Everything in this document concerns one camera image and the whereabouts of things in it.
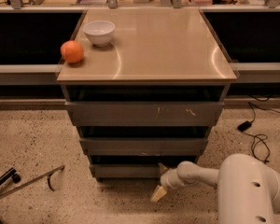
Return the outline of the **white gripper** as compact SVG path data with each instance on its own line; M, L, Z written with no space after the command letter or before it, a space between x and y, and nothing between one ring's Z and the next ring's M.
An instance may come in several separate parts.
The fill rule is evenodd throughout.
M168 190L178 189L185 186L185 182L180 178L176 169L169 169L167 166L158 163L159 171L161 175L161 185L158 185L153 194L151 195L150 200L153 203L158 202L163 198Z

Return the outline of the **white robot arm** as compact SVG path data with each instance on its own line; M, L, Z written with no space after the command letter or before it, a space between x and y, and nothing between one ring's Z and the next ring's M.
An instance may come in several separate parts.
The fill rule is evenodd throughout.
M183 161L174 169L164 165L151 200L168 191L202 182L217 189L218 224L274 224L280 215L280 174L257 159L233 154L218 169Z

